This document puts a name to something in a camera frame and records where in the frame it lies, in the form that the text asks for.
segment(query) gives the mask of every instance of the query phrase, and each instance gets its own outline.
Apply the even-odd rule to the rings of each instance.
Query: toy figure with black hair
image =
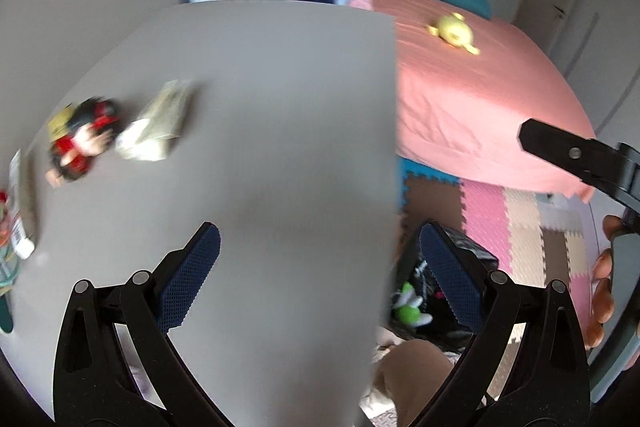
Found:
[[[89,98],[78,107],[65,107],[49,122],[53,164],[46,174],[49,184],[59,187],[87,174],[94,156],[105,152],[118,132],[118,107],[114,100]]]

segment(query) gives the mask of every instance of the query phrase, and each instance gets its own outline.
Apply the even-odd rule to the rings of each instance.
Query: metal screw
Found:
[[[139,271],[133,274],[133,284],[144,284],[149,280],[149,272]]]
[[[87,281],[78,281],[74,286],[76,293],[85,292],[87,288],[89,288],[89,283]]]
[[[562,281],[559,281],[559,280],[553,281],[551,283],[551,288],[556,290],[558,293],[566,292],[566,286],[564,285],[564,283]]]
[[[505,284],[509,280],[509,278],[507,277],[507,274],[505,272],[496,270],[495,272],[491,273],[491,280],[496,284]]]

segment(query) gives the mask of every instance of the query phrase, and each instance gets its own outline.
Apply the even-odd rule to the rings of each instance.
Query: pink foam tile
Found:
[[[575,312],[578,315],[580,326],[584,330],[587,327],[591,314],[591,279],[588,275],[572,275],[569,291],[574,301]]]
[[[511,274],[511,245],[504,192],[501,187],[461,180],[464,232],[493,253],[500,269]]]

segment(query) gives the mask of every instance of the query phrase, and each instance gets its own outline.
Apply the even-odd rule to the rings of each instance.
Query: blue textured gripper pad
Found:
[[[431,225],[420,231],[420,251],[458,322],[479,333],[484,325],[482,294],[454,251]]]
[[[220,232],[210,225],[162,290],[156,321],[162,333],[182,324],[220,254]]]
[[[427,165],[408,160],[407,158],[402,158],[402,156],[398,156],[398,162],[399,171],[402,176],[402,179],[400,180],[400,202],[402,206],[406,204],[406,198],[404,196],[404,192],[406,191],[406,179],[411,175],[416,177],[424,177],[428,180],[436,180],[440,183],[448,183],[451,185],[460,184],[460,178],[456,178],[455,176],[447,174],[446,172],[437,171],[436,169],[432,169]]]

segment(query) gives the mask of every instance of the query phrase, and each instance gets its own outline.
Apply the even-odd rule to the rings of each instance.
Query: green and white plush toy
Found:
[[[394,315],[402,324],[412,328],[426,326],[433,320],[433,316],[420,311],[422,297],[415,294],[414,287],[406,282],[402,285],[398,301],[394,304]]]

